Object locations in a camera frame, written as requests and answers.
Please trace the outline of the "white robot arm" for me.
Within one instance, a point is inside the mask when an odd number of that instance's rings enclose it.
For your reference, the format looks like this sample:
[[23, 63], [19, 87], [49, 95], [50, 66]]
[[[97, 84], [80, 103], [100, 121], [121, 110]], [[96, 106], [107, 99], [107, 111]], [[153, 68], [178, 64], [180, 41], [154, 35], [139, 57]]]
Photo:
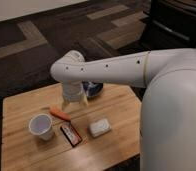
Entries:
[[83, 81], [145, 90], [140, 112], [140, 171], [196, 171], [196, 49], [151, 50], [87, 62], [71, 50], [51, 76], [75, 101]]

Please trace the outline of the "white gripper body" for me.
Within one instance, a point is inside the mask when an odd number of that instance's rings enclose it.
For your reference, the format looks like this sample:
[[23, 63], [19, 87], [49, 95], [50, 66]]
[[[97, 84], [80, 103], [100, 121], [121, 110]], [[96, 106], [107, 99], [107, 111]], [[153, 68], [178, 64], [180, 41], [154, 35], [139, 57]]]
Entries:
[[68, 102], [79, 102], [83, 97], [84, 91], [81, 82], [62, 85], [63, 98]]

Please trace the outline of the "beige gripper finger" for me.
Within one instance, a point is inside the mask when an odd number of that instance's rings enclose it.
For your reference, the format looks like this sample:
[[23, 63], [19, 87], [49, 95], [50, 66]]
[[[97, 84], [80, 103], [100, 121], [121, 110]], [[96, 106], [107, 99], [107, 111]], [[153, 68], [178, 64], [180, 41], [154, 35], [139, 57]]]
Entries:
[[65, 99], [65, 100], [62, 101], [62, 107], [61, 108], [65, 109], [67, 105], [68, 105], [68, 103], [67, 103], [67, 101]]
[[88, 100], [87, 100], [87, 97], [86, 96], [83, 96], [83, 98], [82, 98], [82, 104], [84, 106], [88, 106]]

